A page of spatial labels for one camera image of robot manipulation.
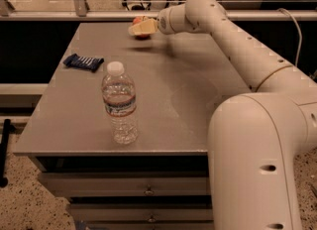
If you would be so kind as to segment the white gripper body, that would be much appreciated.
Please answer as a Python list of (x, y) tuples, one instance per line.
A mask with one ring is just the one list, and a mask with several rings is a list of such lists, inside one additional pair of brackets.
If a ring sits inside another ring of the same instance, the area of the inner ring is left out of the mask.
[(177, 7), (168, 7), (158, 12), (158, 29), (166, 34), (176, 34), (179, 32), (180, 14)]

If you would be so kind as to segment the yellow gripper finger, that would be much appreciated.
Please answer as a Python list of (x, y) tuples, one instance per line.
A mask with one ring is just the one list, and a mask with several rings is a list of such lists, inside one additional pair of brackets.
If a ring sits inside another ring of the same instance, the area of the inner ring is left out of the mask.
[(131, 36), (148, 36), (158, 30), (158, 22), (155, 19), (135, 19), (129, 27), (128, 33)]

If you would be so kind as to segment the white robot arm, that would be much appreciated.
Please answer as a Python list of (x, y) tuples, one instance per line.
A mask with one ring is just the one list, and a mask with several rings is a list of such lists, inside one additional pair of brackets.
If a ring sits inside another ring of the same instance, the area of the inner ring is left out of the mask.
[(302, 230), (294, 165), (317, 146), (317, 83), (234, 24), (216, 0), (186, 0), (132, 36), (206, 33), (250, 92), (221, 103), (208, 129), (215, 230)]

